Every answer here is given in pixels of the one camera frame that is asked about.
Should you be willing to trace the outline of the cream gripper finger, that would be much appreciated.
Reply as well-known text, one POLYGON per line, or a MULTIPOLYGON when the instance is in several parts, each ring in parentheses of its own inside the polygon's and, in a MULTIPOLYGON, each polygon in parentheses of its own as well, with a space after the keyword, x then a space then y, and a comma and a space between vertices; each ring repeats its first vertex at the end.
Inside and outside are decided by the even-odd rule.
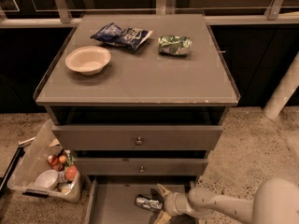
POLYGON ((172 216, 169 215, 165 211, 161 211, 159 215, 157 216, 156 220, 154 221, 154 224, 170 224, 172 216))
POLYGON ((167 189, 165 186, 162 184, 157 185, 159 192, 161 193, 162 197, 165 199, 168 194, 171 193, 169 189, 167 189))

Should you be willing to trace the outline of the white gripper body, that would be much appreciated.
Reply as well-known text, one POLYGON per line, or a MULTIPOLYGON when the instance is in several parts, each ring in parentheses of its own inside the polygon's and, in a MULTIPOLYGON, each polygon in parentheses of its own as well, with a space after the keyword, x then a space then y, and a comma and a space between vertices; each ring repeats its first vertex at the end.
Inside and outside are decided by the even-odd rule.
POLYGON ((187 215, 190 211, 186 193, 170 192, 164 198, 164 209, 170 216, 187 215))

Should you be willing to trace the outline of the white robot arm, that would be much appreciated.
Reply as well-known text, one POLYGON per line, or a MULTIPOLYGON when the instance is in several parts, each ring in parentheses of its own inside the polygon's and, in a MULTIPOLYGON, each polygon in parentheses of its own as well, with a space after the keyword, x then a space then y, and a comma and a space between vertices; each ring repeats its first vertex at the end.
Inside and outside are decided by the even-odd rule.
POLYGON ((194 187, 188 193, 172 192, 161 184, 162 210, 154 224, 168 224, 174 216, 202 219, 217 211, 241 224, 299 224, 299 187, 281 178, 271 178, 258 187, 253 201, 194 187))

